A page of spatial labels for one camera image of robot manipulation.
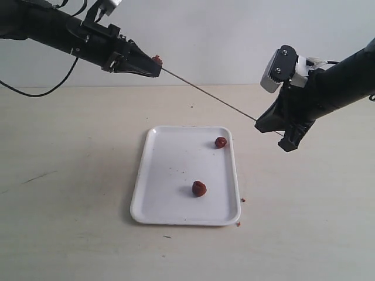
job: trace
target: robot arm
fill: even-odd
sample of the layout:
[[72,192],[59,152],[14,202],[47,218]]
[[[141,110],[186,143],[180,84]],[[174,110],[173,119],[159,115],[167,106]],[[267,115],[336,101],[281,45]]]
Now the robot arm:
[[278,145],[295,150],[315,120],[375,93],[375,39],[366,48],[327,70],[290,46],[276,51],[261,85],[279,96],[255,127],[262,133],[285,131]]
[[104,71],[158,77],[161,65],[120,34],[95,23],[98,11],[110,15],[121,0],[97,0],[81,21],[45,0],[1,0],[0,38],[32,40],[100,66]]

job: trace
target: white wall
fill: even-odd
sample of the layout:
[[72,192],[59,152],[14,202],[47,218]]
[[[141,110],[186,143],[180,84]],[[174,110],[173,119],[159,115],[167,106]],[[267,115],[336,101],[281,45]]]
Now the white wall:
[[[70,0],[66,11],[81,1]],[[340,60],[375,37],[372,0],[123,0],[102,24],[121,27],[150,56],[197,84],[258,83],[273,51],[290,44],[304,56]],[[0,79],[17,87],[53,86],[73,58],[37,42],[0,41]],[[108,74],[79,62],[69,86],[179,85]]]

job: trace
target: beige table surface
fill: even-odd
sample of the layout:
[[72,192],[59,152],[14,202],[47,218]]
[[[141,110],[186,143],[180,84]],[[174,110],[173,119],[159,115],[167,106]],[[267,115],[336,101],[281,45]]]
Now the beige table surface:
[[[255,117],[276,97],[205,89]],[[231,130],[241,227],[132,220],[157,125]],[[253,126],[190,87],[0,90],[0,280],[375,280],[375,104],[319,119],[291,153]]]

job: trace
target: white tray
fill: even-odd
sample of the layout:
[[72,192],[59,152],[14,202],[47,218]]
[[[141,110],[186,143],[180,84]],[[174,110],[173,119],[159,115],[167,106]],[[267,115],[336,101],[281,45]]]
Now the white tray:
[[[228,144],[216,149],[223,136]],[[131,203],[144,224],[229,225],[241,213],[231,133],[223,127],[158,126],[148,132]],[[199,180],[207,193],[195,197]]]

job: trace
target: table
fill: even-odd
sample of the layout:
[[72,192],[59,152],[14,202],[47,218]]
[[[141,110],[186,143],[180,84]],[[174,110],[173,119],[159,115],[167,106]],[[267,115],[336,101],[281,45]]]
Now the table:
[[[205,89],[254,117],[276,97],[259,85]],[[145,133],[157,125],[231,130],[240,227],[132,220]],[[39,99],[1,89],[0,280],[374,280],[374,138],[367,99],[319,119],[285,153],[276,133],[191,87]]]

